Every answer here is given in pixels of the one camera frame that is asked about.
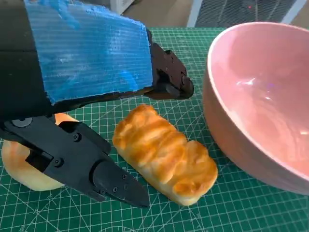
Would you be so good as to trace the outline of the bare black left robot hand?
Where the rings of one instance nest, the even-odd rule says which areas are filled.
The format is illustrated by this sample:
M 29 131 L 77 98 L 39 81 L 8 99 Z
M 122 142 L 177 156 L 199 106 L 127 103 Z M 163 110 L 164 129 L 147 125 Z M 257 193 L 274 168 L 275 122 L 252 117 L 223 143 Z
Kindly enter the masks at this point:
M 144 24 L 94 0 L 0 3 L 1 156 L 11 178 L 31 190 L 67 185 L 99 202 L 148 207 L 145 188 L 110 158 L 110 143 L 67 112 L 193 93 L 186 67 Z

